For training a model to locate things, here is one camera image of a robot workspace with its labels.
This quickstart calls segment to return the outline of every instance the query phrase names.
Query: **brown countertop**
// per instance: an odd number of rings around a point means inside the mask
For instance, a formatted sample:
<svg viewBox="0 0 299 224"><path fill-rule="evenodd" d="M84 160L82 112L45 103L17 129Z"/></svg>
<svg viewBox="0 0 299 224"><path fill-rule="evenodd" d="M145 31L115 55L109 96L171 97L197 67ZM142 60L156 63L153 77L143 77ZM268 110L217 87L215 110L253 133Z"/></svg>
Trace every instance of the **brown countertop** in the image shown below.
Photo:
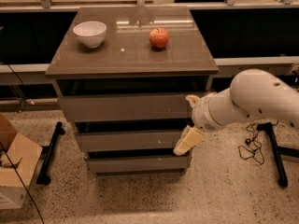
<svg viewBox="0 0 299 224"><path fill-rule="evenodd" d="M83 21L107 25L102 45L88 49L73 34ZM165 49L153 49L149 33L169 33ZM204 38L186 7L84 7L78 11L46 72L47 77L143 77L216 74Z"/></svg>

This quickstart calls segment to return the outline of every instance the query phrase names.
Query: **white robot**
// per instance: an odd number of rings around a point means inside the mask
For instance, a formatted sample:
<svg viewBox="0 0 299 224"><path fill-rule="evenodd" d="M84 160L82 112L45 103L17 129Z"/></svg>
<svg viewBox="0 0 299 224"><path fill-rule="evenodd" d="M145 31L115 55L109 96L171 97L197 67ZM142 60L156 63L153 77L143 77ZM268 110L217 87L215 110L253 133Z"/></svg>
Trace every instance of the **white robot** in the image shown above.
<svg viewBox="0 0 299 224"><path fill-rule="evenodd" d="M183 155L205 138L205 132L223 129L233 122L261 118L279 120L299 131L299 93L277 77L250 69L234 77L230 88L203 98L188 95L193 127L187 126L174 153Z"/></svg>

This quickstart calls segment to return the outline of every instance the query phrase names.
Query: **white bowl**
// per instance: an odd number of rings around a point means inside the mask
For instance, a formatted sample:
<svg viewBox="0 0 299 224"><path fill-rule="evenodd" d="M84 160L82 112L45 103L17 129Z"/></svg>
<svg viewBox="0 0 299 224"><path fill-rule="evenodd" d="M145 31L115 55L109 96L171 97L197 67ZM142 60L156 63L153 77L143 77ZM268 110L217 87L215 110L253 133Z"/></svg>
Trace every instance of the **white bowl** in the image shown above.
<svg viewBox="0 0 299 224"><path fill-rule="evenodd" d="M73 29L78 40L88 48L99 47L106 37L107 27L100 21L85 21Z"/></svg>

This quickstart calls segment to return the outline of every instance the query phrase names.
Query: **apple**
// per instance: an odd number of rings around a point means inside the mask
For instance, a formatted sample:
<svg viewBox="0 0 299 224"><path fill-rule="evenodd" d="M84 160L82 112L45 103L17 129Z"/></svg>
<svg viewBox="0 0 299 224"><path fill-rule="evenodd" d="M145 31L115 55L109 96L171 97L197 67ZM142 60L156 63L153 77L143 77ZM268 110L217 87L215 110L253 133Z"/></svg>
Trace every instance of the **apple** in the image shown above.
<svg viewBox="0 0 299 224"><path fill-rule="evenodd" d="M169 34L164 28L155 28L149 33L149 41L156 49L163 49L166 47L169 40Z"/></svg>

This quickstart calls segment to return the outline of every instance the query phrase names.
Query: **speckled floor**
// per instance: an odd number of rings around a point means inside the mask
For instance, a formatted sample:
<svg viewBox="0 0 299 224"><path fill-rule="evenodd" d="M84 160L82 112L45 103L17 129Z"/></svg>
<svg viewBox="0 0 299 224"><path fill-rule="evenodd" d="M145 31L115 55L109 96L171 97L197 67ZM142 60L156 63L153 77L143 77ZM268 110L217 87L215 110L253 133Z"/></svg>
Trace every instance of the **speckled floor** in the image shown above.
<svg viewBox="0 0 299 224"><path fill-rule="evenodd" d="M87 170L71 125L60 110L5 112L16 129L46 145L57 121L61 137L50 169L51 183L30 192L45 223L299 223L299 161L284 158L289 178L278 185L278 171L264 133L264 164L243 161L238 147L251 133L248 124L232 124L207 133L192 153L186 174L151 174L94 177ZM299 133L283 124L275 127L280 146L298 147ZM22 209L0 210L0 223L41 223L25 198Z"/></svg>

